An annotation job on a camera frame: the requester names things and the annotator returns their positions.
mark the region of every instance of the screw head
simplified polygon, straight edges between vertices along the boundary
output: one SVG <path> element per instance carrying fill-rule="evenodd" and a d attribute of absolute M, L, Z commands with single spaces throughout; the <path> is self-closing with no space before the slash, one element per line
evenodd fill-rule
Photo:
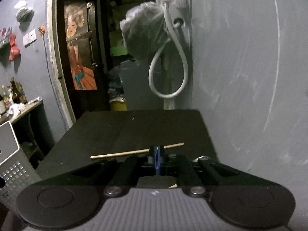
<path fill-rule="evenodd" d="M 105 192 L 108 196 L 118 196 L 122 192 L 122 189 L 118 186 L 108 186 Z"/>
<path fill-rule="evenodd" d="M 199 196 L 205 193 L 205 188 L 200 186 L 195 186 L 190 189 L 190 192 L 195 196 Z"/>

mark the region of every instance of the red bag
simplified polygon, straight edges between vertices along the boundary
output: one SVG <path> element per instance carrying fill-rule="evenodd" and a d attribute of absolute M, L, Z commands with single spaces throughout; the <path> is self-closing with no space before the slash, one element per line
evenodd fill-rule
<path fill-rule="evenodd" d="M 10 61 L 16 60 L 19 57 L 19 55 L 20 55 L 20 50 L 17 47 L 15 40 L 16 40 L 16 35 L 15 34 L 11 34 L 10 35 L 11 52 L 10 52 L 10 57 L 9 57 Z"/>

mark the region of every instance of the plastic bag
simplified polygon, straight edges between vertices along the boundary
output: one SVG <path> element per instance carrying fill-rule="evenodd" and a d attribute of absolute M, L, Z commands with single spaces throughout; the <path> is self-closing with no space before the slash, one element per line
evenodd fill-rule
<path fill-rule="evenodd" d="M 121 66 L 118 65 L 108 72 L 108 94 L 110 102 L 124 100 L 123 84 L 119 77 L 120 70 Z"/>
<path fill-rule="evenodd" d="M 0 49 L 6 47 L 10 43 L 10 35 L 12 33 L 12 27 L 9 27 L 8 29 L 3 28 L 3 30 L 0 30 Z"/>
<path fill-rule="evenodd" d="M 20 55 L 20 50 L 16 45 L 16 35 L 15 34 L 11 34 L 10 35 L 10 46 L 11 46 L 11 51 L 10 51 L 10 57 L 9 57 L 9 61 L 14 61 L 16 60 L 19 55 Z"/>
<path fill-rule="evenodd" d="M 142 3 L 128 10 L 120 27 L 127 52 L 149 65 L 155 52 L 168 40 L 164 10 L 155 2 Z"/>
<path fill-rule="evenodd" d="M 16 20 L 22 22 L 27 18 L 27 15 L 33 11 L 32 8 L 27 6 L 27 1 L 21 0 L 15 6 L 15 9 L 18 9 L 16 14 Z"/>

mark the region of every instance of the wooden stick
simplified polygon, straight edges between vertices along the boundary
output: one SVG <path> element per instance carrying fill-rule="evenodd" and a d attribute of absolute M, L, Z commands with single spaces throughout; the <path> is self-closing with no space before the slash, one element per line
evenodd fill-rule
<path fill-rule="evenodd" d="M 164 148 L 178 147 L 178 146 L 183 146 L 183 145 L 184 145 L 184 142 L 172 144 L 172 145 L 167 145 L 167 146 L 164 146 Z M 108 158 L 108 157 L 123 157 L 123 156 L 130 156 L 130 155 L 135 155 L 135 154 L 147 153 L 149 151 L 150 151 L 150 149 L 147 148 L 147 149 L 141 149 L 141 150 L 135 150 L 135 151 L 122 152 L 122 153 L 91 156 L 90 158 L 91 159 L 101 159 L 101 158 Z"/>

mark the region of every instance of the wooden door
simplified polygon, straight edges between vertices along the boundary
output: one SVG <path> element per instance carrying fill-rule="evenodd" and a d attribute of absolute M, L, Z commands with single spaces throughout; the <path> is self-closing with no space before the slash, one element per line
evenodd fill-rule
<path fill-rule="evenodd" d="M 109 110 L 107 78 L 101 61 L 96 0 L 58 0 L 60 57 L 76 119 L 85 111 Z"/>

